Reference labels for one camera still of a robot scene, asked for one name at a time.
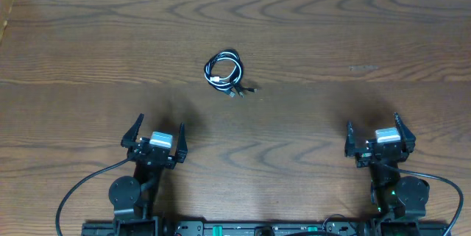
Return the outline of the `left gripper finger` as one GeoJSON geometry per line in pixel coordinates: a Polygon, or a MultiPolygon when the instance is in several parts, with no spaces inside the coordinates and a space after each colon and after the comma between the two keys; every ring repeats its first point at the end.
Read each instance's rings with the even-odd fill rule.
{"type": "Polygon", "coordinates": [[[188,154],[188,147],[185,139],[185,124],[180,124],[179,136],[177,140],[177,148],[175,152],[175,160],[178,163],[184,163],[188,154]]]}
{"type": "Polygon", "coordinates": [[[144,119],[144,114],[141,113],[136,119],[135,123],[128,129],[121,139],[122,147],[135,147],[138,143],[136,142],[139,129],[144,119]]]}

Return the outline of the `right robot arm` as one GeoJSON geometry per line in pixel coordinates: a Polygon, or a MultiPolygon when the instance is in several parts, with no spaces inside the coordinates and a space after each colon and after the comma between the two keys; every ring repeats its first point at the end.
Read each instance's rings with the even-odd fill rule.
{"type": "Polygon", "coordinates": [[[372,203],[380,215],[371,221],[371,229],[381,233],[386,226],[416,224],[425,216],[429,184],[412,175],[401,176],[398,164],[414,151],[416,137],[394,114],[395,126],[375,131],[375,137],[363,146],[356,143],[355,130],[347,123],[344,155],[355,159],[358,168],[368,168],[371,175],[372,203]]]}

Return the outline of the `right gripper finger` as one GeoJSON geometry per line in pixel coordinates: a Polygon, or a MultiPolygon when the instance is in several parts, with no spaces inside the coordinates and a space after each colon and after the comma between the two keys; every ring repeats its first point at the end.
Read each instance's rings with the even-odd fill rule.
{"type": "Polygon", "coordinates": [[[397,112],[394,113],[394,122],[400,134],[401,142],[404,143],[406,151],[413,152],[415,148],[416,136],[403,123],[400,115],[397,112]]]}
{"type": "Polygon", "coordinates": [[[356,151],[355,132],[350,121],[347,122],[347,138],[344,145],[344,155],[353,157],[356,151]]]}

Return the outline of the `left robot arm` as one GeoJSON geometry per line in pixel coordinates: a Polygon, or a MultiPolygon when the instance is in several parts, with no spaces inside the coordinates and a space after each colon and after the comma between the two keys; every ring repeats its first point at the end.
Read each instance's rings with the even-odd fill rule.
{"type": "Polygon", "coordinates": [[[151,221],[162,173],[183,163],[188,153],[184,123],[180,124],[177,139],[162,132],[138,138],[143,119],[144,114],[140,114],[121,139],[127,160],[135,163],[135,171],[132,176],[116,179],[108,191],[116,227],[151,221]]]}

